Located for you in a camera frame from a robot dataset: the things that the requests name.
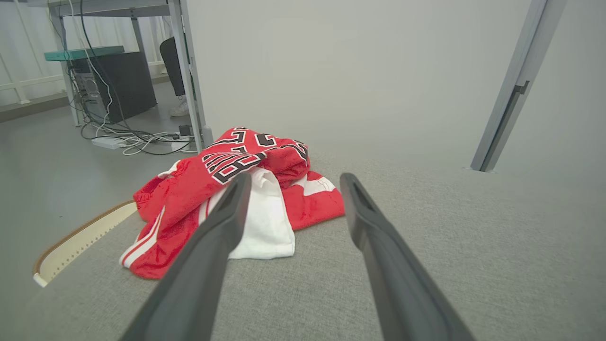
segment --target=gray sofa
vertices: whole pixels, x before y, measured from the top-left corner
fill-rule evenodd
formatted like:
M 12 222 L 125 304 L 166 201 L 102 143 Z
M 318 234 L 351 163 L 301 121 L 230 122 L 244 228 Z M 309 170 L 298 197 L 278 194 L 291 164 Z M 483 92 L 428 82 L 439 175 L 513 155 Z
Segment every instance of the gray sofa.
M 465 169 L 311 151 L 338 186 L 360 179 L 478 340 L 604 340 L 606 196 Z M 116 340 L 157 282 L 118 263 L 137 214 L 29 303 L 26 340 Z M 230 260 L 213 340 L 381 340 L 345 218 L 295 233 L 295 256 Z

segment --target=metal frame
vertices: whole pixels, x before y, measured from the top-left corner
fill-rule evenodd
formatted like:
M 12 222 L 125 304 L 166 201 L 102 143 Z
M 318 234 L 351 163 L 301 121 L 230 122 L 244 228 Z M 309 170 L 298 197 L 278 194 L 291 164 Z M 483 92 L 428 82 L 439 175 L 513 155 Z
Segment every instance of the metal frame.
M 471 168 L 490 172 L 534 84 L 567 0 L 532 0 Z
M 86 8 L 83 8 L 83 16 L 110 16 L 110 17 L 136 17 L 143 18 L 145 16 L 163 16 L 167 15 L 166 4 L 145 6 L 141 8 L 121 8 L 117 10 L 103 10 L 100 12 L 87 13 Z
M 187 0 L 181 1 L 181 7 L 184 13 L 188 13 L 187 10 Z M 191 36 L 191 26 L 189 22 L 189 16 L 183 16 L 183 26 L 185 28 L 185 40 L 193 43 L 193 37 Z M 193 46 L 190 45 L 190 67 L 191 67 L 191 76 L 193 77 L 193 84 L 195 84 L 195 95 L 196 95 L 196 105 L 198 108 L 198 124 L 201 128 L 202 139 L 204 141 L 205 146 L 210 146 L 213 144 L 213 135 L 210 131 L 210 127 L 206 125 L 206 119 L 204 118 L 204 106 L 202 105 L 202 90 L 200 89 L 200 82 L 198 79 L 198 69 L 196 68 L 196 59 L 193 55 Z
M 55 37 L 55 45 L 57 45 L 57 48 L 59 50 L 63 50 L 63 47 L 67 46 L 67 35 L 65 34 L 65 25 L 63 24 L 63 17 L 59 16 L 59 12 L 57 11 L 56 7 L 49 8 L 48 12 L 50 14 L 51 23 L 53 24 L 55 29 L 61 33 L 61 36 L 53 35 L 53 37 Z M 67 70 L 66 61 L 61 62 L 61 70 Z M 69 100 L 69 103 L 75 103 L 74 102 L 74 91 L 72 88 L 72 81 L 69 79 L 69 77 L 67 75 L 62 75 L 62 77 L 63 77 L 63 80 L 65 81 L 65 91 L 67 92 L 67 99 Z M 79 127 L 80 118 L 78 116 L 78 111 L 76 110 L 76 107 L 70 106 L 70 110 L 72 112 L 72 119 L 74 122 L 74 126 Z
M 173 35 L 175 36 L 175 45 L 177 46 L 177 55 L 179 56 L 179 68 L 181 69 L 181 78 L 183 79 L 183 86 L 185 87 L 185 97 L 187 98 L 187 109 L 190 112 L 191 118 L 191 130 L 194 133 L 196 140 L 196 148 L 198 153 L 201 153 L 204 149 L 202 145 L 202 134 L 201 134 L 201 121 L 204 122 L 204 113 L 198 115 L 194 106 L 195 98 L 193 95 L 193 88 L 191 86 L 191 74 L 188 62 L 188 51 L 190 58 L 193 58 L 193 48 L 186 48 L 185 44 L 185 32 L 183 30 L 183 15 L 181 12 L 181 6 L 179 0 L 168 0 L 168 7 L 170 8 L 170 21 L 173 26 Z
M 139 47 L 139 52 L 141 52 L 141 56 L 143 60 L 147 62 L 147 56 L 145 55 L 145 47 L 143 46 L 143 38 L 141 37 L 141 28 L 139 26 L 139 19 L 132 12 L 130 17 L 130 23 L 133 25 L 133 31 L 135 32 L 135 40 L 137 40 L 137 46 Z

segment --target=gray metal post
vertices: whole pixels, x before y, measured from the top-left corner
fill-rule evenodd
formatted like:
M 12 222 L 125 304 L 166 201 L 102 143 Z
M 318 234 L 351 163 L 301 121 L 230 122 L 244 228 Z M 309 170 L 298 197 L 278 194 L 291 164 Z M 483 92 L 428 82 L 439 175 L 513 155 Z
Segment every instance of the gray metal post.
M 63 25 L 63 17 L 57 15 L 57 7 L 50 7 L 48 9 L 50 13 L 50 21 L 51 24 L 57 29 L 61 35 L 57 35 L 56 32 L 53 32 L 53 36 L 55 37 L 55 45 L 59 51 L 63 50 L 63 47 L 67 48 L 67 39 L 65 38 L 65 26 Z M 70 79 L 70 75 L 65 74 L 65 70 L 67 69 L 67 62 L 61 62 L 61 70 L 64 72 L 63 80 L 65 81 L 65 91 L 67 92 L 67 99 L 72 103 L 70 110 L 72 112 L 72 119 L 75 127 L 80 126 L 80 119 L 78 117 L 78 111 L 75 108 L 76 103 L 74 102 L 74 93 L 72 89 L 72 81 Z
M 145 61 L 145 65 L 147 65 L 147 56 L 145 55 L 145 47 L 143 46 L 143 39 L 141 38 L 139 20 L 137 19 L 137 17 L 135 17 L 133 11 L 131 11 L 130 22 L 133 24 L 133 30 L 135 31 L 135 39 L 137 39 L 137 46 L 139 47 L 139 52 L 141 52 L 143 60 Z
M 489 149 L 487 159 L 484 160 L 482 165 L 484 172 L 491 172 L 501 156 L 507 139 L 509 139 L 516 120 L 522 111 L 522 107 L 530 94 L 536 75 L 539 73 L 545 54 L 547 54 L 547 49 L 551 44 L 551 39 L 564 12 L 566 2 L 567 0 L 549 0 L 545 5 L 541 21 L 536 29 L 528 55 L 516 81 L 516 87 L 522 87 L 522 90 L 516 94 L 515 91 L 519 89 L 516 88 L 512 93 L 511 108 L 505 111 L 504 122 L 499 126 L 497 135 Z
M 520 37 L 518 38 L 518 43 L 516 44 L 513 56 L 511 57 L 509 68 L 507 69 L 505 79 L 503 80 L 503 85 L 501 85 L 501 91 L 494 104 L 490 118 L 488 119 L 482 140 L 480 141 L 476 154 L 471 162 L 471 168 L 476 171 L 479 171 L 482 168 L 484 160 L 490 150 L 490 146 L 497 134 L 497 129 L 499 128 L 502 117 L 507 109 L 507 104 L 511 98 L 511 92 L 516 85 L 516 81 L 522 70 L 522 65 L 524 65 L 524 60 L 528 54 L 530 44 L 532 43 L 536 29 L 539 26 L 539 21 L 541 20 L 541 15 L 546 2 L 547 0 L 532 0 L 530 3 L 526 20 L 524 21 Z
M 213 135 L 210 127 L 206 125 L 206 119 L 204 117 L 204 105 L 202 103 L 202 92 L 200 89 L 200 81 L 198 78 L 198 69 L 196 67 L 195 51 L 193 47 L 193 37 L 191 36 L 191 26 L 189 16 L 187 15 L 187 1 L 181 2 L 181 9 L 185 13 L 183 15 L 183 23 L 185 28 L 185 43 L 187 44 L 187 51 L 189 52 L 189 61 L 191 65 L 191 76 L 193 77 L 194 91 L 196 94 L 196 104 L 198 107 L 198 122 L 202 127 L 202 139 L 204 140 L 204 146 L 210 146 L 213 144 Z
M 471 162 L 472 169 L 494 169 L 539 73 L 566 2 L 533 0 L 530 4 L 503 86 Z
M 187 108 L 190 112 L 191 128 L 196 140 L 196 148 L 198 153 L 203 150 L 202 138 L 200 134 L 200 120 L 196 113 L 195 96 L 191 87 L 191 74 L 185 49 L 185 36 L 183 32 L 183 20 L 181 6 L 179 0 L 168 0 L 168 8 L 170 9 L 170 22 L 173 27 L 173 35 L 175 36 L 175 45 L 177 46 L 177 55 L 179 56 L 179 68 L 181 69 L 181 78 L 185 87 L 185 97 L 187 98 Z

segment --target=printed number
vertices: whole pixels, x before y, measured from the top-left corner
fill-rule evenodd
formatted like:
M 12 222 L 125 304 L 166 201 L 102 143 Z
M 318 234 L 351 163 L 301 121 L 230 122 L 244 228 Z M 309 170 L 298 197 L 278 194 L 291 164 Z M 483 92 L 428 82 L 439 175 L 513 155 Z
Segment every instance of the printed number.
M 307 146 L 302 144 L 301 142 L 296 142 L 295 144 L 285 144 L 283 146 L 279 146 L 279 147 L 275 147 L 275 148 L 271 148 L 269 150 L 273 150 L 273 149 L 282 149 L 282 148 L 293 148 L 294 150 L 297 151 L 297 153 L 299 154 L 299 156 L 305 160 L 305 162 L 307 162 Z
M 226 162 L 229 162 L 237 157 L 241 157 L 242 154 L 241 153 L 225 153 L 219 157 L 216 157 L 212 160 L 210 160 L 207 164 L 206 164 L 206 169 L 208 170 L 208 172 L 212 173 L 215 171 L 215 169 L 217 169 L 220 165 L 225 164 Z
M 258 165 L 264 158 L 265 153 L 244 155 L 243 157 L 223 166 L 220 170 L 213 174 L 213 178 L 220 184 L 226 184 L 237 174 Z
M 246 146 L 234 147 L 231 149 L 232 152 L 248 153 Z
M 226 144 L 226 143 L 244 143 L 244 138 L 246 137 L 246 130 L 239 130 L 231 132 L 232 138 L 224 138 L 223 140 L 217 140 L 217 142 L 211 144 L 210 146 L 216 146 L 217 144 Z
M 276 138 L 268 134 L 257 134 L 255 135 L 255 138 L 257 139 L 257 144 L 261 147 L 273 147 L 278 145 L 276 143 Z

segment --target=desk leg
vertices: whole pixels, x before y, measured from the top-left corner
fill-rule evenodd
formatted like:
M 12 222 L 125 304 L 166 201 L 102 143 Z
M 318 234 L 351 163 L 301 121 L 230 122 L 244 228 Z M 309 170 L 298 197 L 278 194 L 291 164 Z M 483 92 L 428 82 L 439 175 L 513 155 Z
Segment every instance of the desk leg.
M 168 8 L 170 9 L 170 21 L 173 27 L 173 35 L 175 36 L 175 45 L 177 46 L 177 55 L 179 56 L 179 67 L 181 68 L 181 77 L 185 87 L 185 97 L 187 98 L 187 108 L 190 112 L 191 129 L 193 130 L 194 139 L 196 140 L 196 148 L 198 153 L 203 150 L 202 138 L 200 136 L 200 117 L 196 111 L 196 101 L 191 87 L 191 74 L 189 61 L 187 58 L 187 50 L 185 48 L 185 35 L 183 32 L 183 18 L 181 17 L 181 5 L 179 0 L 168 0 Z
M 139 52 L 143 56 L 143 60 L 145 61 L 145 65 L 147 65 L 147 56 L 145 55 L 145 47 L 143 46 L 143 38 L 141 38 L 141 29 L 139 28 L 139 20 L 135 16 L 130 17 L 130 22 L 133 24 L 133 30 L 135 31 L 135 39 L 137 40 L 137 46 L 139 47 Z
M 204 106 L 202 105 L 202 90 L 200 89 L 200 81 L 198 79 L 198 70 L 196 68 L 196 58 L 193 48 L 193 37 L 191 36 L 191 26 L 189 23 L 189 15 L 187 15 L 187 0 L 181 0 L 181 10 L 183 13 L 183 27 L 185 28 L 185 45 L 187 45 L 187 51 L 189 52 L 190 65 L 191 65 L 191 76 L 193 77 L 193 84 L 195 85 L 194 91 L 196 92 L 196 104 L 198 105 L 198 119 L 200 126 L 202 127 L 202 140 L 205 146 L 210 146 L 215 142 L 211 133 L 210 127 L 206 125 L 206 119 L 204 118 Z
M 49 8 L 50 12 L 50 21 L 51 24 L 57 29 L 57 32 L 61 34 L 61 36 L 55 34 L 53 32 L 53 36 L 55 37 L 55 45 L 57 46 L 57 50 L 63 51 L 63 47 L 67 47 L 67 40 L 65 38 L 65 26 L 63 25 L 63 17 L 57 15 L 56 7 Z M 67 62 L 61 62 L 61 72 L 63 74 L 63 80 L 65 81 L 65 91 L 67 92 L 67 99 L 70 101 L 70 110 L 72 111 L 72 119 L 74 121 L 74 126 L 80 126 L 80 118 L 78 117 L 78 111 L 76 111 L 76 103 L 74 102 L 74 93 L 72 88 L 72 81 L 70 79 L 70 75 L 65 73 L 67 69 Z

